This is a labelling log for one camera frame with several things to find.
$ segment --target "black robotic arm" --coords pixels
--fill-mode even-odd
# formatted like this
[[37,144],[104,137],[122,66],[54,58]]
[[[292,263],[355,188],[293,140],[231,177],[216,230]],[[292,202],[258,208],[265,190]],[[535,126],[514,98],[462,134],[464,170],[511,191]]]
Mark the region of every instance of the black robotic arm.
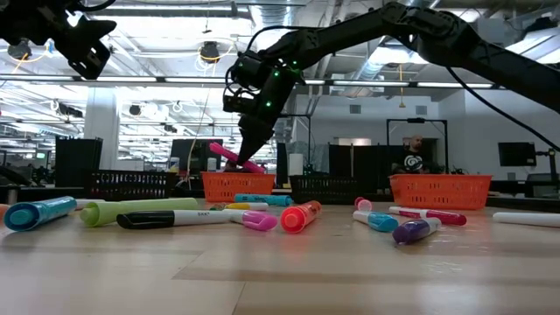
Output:
[[487,43],[450,12],[389,3],[330,27],[289,32],[258,53],[249,49],[240,53],[226,79],[241,87],[234,91],[228,83],[233,95],[224,94],[224,110],[242,113],[238,162],[247,161],[272,137],[294,85],[305,84],[303,69],[329,53],[383,35],[433,64],[462,67],[560,113],[557,70]]

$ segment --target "green highlighter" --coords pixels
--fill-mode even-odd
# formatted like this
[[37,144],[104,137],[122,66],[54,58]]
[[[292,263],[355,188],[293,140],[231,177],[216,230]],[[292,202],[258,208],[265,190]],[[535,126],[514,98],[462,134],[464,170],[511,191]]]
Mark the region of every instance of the green highlighter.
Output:
[[91,202],[80,212],[80,219],[88,227],[100,227],[115,222],[118,214],[136,211],[198,210],[194,198],[133,200],[120,202]]

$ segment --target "computer monitor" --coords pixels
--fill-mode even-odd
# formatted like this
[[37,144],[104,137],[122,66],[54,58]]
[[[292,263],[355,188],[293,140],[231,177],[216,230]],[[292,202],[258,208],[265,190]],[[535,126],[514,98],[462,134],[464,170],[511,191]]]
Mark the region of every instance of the computer monitor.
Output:
[[536,166],[534,143],[498,143],[501,166]]

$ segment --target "orange highlighter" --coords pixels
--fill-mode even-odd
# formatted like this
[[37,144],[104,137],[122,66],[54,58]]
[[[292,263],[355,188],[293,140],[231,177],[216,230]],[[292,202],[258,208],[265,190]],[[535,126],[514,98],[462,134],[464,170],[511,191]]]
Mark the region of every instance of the orange highlighter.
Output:
[[280,222],[288,233],[299,233],[321,214],[321,204],[309,201],[301,206],[290,206],[282,212]]

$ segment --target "white column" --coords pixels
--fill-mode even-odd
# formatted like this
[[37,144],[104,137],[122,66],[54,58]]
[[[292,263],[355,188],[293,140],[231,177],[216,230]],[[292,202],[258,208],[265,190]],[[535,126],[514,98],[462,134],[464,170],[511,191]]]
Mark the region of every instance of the white column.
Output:
[[119,153],[121,106],[115,91],[109,87],[91,87],[87,97],[84,138],[103,139],[99,165],[102,170],[114,170]]

